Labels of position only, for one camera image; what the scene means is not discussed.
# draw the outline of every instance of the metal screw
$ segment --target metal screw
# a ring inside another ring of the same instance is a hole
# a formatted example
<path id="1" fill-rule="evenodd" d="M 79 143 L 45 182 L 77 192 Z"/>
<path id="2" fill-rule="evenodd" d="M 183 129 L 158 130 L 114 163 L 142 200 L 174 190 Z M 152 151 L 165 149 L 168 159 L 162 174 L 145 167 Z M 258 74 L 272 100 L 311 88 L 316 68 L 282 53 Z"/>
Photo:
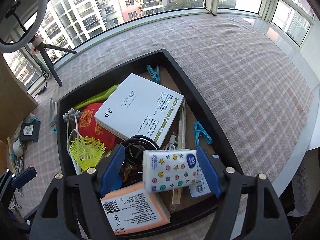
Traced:
<path id="1" fill-rule="evenodd" d="M 232 174 L 232 173 L 235 173 L 235 169 L 232 167 L 227 167 L 226 172 Z"/>
<path id="2" fill-rule="evenodd" d="M 96 169 L 95 168 L 89 168 L 87 169 L 87 173 L 89 174 L 94 174 L 96 172 Z"/>
<path id="3" fill-rule="evenodd" d="M 56 176 L 54 176 L 56 179 L 62 179 L 63 175 L 62 173 L 57 173 Z"/>
<path id="4" fill-rule="evenodd" d="M 259 178 L 260 179 L 267 179 L 267 176 L 264 173 L 259 173 Z"/>

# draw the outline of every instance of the tripod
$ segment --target tripod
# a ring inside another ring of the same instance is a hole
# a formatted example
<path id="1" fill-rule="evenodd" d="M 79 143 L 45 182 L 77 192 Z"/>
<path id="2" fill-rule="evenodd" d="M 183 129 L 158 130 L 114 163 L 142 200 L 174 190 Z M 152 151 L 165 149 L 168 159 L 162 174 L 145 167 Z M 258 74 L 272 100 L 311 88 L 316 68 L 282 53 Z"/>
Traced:
<path id="1" fill-rule="evenodd" d="M 20 0 L 17 0 L 15 2 L 14 5 L 12 5 L 12 7 L 9 9 L 9 11 L 6 13 L 5 15 L 5 18 L 9 18 L 11 15 L 14 16 L 21 29 L 24 31 L 24 35 L 27 34 L 27 30 L 26 28 L 23 26 L 23 24 L 21 23 L 18 15 L 16 14 L 16 9 L 18 8 L 18 6 L 21 4 Z M 36 39 L 36 36 L 33 36 L 33 38 L 31 39 L 30 43 L 32 43 L 34 40 Z M 43 42 L 41 42 L 40 44 L 38 44 L 37 46 L 35 46 L 35 50 L 38 50 L 45 62 L 45 64 L 47 65 L 48 69 L 50 70 L 52 76 L 54 77 L 54 79 L 56 80 L 56 82 L 58 83 L 58 85 L 60 87 L 62 87 L 62 82 L 59 78 L 59 76 L 57 75 L 55 69 L 54 69 L 54 66 L 53 66 L 53 63 L 51 61 L 51 59 L 49 58 L 47 52 L 45 51 L 44 48 L 47 48 L 47 49 L 55 49 L 55 50 L 60 50 L 60 51 L 64 51 L 64 52 L 69 52 L 69 53 L 72 53 L 72 54 L 76 54 L 77 52 L 74 51 L 74 50 L 70 50 L 70 49 L 65 49 L 65 48 L 61 48 L 61 47 L 58 47 L 58 46 L 55 46 L 55 45 L 50 45 L 50 44 L 45 44 Z"/>

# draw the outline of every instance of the yellow-green plastic object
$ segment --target yellow-green plastic object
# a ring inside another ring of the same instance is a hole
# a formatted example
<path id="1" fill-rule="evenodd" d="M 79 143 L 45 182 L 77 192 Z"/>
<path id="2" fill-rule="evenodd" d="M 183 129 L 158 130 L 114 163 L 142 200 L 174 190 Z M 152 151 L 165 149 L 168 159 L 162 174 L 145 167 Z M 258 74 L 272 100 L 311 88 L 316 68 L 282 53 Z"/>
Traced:
<path id="1" fill-rule="evenodd" d="M 70 144 L 70 152 L 82 170 L 95 167 L 104 153 L 103 143 L 95 138 L 80 137 Z"/>
<path id="2" fill-rule="evenodd" d="M 120 84 L 114 85 L 113 87 L 109 88 L 108 90 L 103 91 L 98 95 L 95 95 L 93 97 L 90 97 L 90 98 L 82 101 L 79 105 L 75 106 L 74 109 L 77 110 L 77 109 L 83 108 L 83 107 L 85 107 L 85 106 L 87 106 L 89 104 L 92 104 L 92 103 L 107 99 L 116 90 L 116 88 L 119 85 Z"/>

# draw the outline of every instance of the plaid tablecloth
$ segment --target plaid tablecloth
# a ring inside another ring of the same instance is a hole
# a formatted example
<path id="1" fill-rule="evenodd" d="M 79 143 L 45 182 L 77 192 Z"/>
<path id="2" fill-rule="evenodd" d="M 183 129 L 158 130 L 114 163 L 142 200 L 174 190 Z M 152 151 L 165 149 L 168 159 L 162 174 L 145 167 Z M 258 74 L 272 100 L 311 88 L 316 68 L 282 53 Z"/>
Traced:
<path id="1" fill-rule="evenodd" d="M 40 203 L 60 171 L 57 138 L 48 125 L 50 97 L 57 101 L 98 74 L 163 48 L 212 110 L 244 174 L 277 176 L 307 121 L 313 95 L 305 80 L 267 36 L 239 17 L 177 17 L 134 28 L 80 53 L 57 71 L 63 87 L 51 79 L 36 97 L 39 142 L 28 144 L 24 165 L 35 167 L 37 177 L 23 187 L 23 198 L 16 194 L 23 215 Z M 212 217 L 156 238 L 197 239 Z"/>

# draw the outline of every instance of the red bag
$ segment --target red bag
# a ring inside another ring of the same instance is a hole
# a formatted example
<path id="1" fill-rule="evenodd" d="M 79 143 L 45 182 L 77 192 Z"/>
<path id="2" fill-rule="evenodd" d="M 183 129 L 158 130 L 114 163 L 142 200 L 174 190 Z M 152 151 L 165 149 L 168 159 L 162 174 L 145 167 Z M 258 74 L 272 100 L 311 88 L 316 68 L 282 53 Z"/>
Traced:
<path id="1" fill-rule="evenodd" d="M 112 150 L 117 143 L 122 142 L 120 138 L 110 133 L 108 130 L 104 129 L 100 126 L 95 118 L 94 114 L 98 111 L 98 109 L 102 106 L 103 103 L 93 103 L 88 105 L 79 120 L 78 128 L 79 133 L 83 137 L 93 137 L 96 140 L 100 140 L 103 142 L 106 147 L 106 151 Z"/>

